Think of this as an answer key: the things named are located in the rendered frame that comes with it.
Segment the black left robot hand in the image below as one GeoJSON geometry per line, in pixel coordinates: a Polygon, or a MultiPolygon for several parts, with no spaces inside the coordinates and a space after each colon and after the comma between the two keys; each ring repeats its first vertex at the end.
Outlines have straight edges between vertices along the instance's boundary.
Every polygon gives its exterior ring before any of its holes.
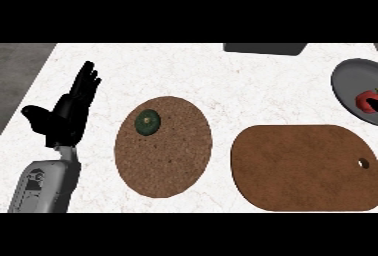
{"type": "Polygon", "coordinates": [[[89,109],[102,79],[98,77],[95,63],[88,61],[79,71],[71,90],[58,100],[52,111],[29,105],[21,113],[30,121],[31,129],[46,136],[46,146],[74,147],[82,141],[89,109]]]}

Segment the brown wooden cutting board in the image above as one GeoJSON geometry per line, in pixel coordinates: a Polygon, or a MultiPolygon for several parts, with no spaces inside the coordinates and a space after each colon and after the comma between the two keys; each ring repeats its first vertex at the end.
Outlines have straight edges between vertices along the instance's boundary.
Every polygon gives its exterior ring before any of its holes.
{"type": "Polygon", "coordinates": [[[257,125],[231,151],[238,190],[269,211],[367,211],[378,207],[378,158],[336,125],[257,125]]]}

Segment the red bell pepper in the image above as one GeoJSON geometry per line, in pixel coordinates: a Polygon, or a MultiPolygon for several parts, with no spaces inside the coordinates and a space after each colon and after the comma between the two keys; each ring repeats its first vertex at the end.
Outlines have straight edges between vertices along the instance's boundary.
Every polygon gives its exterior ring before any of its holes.
{"type": "Polygon", "coordinates": [[[373,114],[376,113],[376,110],[368,103],[368,99],[378,100],[378,93],[374,92],[373,90],[362,92],[356,96],[355,103],[356,103],[356,107],[362,110],[364,113],[373,114]]]}

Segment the dark green round vegetable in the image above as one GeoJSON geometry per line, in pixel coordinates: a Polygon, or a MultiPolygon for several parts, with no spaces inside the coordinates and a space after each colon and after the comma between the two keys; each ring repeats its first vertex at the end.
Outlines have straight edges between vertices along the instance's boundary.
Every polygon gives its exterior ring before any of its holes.
{"type": "Polygon", "coordinates": [[[135,120],[135,128],[141,135],[153,135],[161,126],[161,117],[156,110],[145,109],[135,120]]]}

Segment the round brown cork placemat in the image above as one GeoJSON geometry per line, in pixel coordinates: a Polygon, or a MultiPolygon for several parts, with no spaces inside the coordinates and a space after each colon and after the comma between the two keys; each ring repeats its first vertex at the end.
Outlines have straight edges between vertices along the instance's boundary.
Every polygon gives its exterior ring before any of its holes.
{"type": "Polygon", "coordinates": [[[173,96],[148,100],[129,114],[116,139],[116,165],[127,186],[151,198],[178,195],[206,171],[212,148],[212,129],[198,107],[173,96]],[[161,117],[160,129],[150,136],[135,128],[145,109],[161,117]]]}

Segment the dark grey flat object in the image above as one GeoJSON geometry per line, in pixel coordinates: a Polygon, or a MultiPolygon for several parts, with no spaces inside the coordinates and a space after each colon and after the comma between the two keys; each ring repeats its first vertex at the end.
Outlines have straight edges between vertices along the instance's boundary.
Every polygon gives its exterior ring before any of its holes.
{"type": "Polygon", "coordinates": [[[297,56],[306,43],[225,43],[226,52],[297,56]]]}

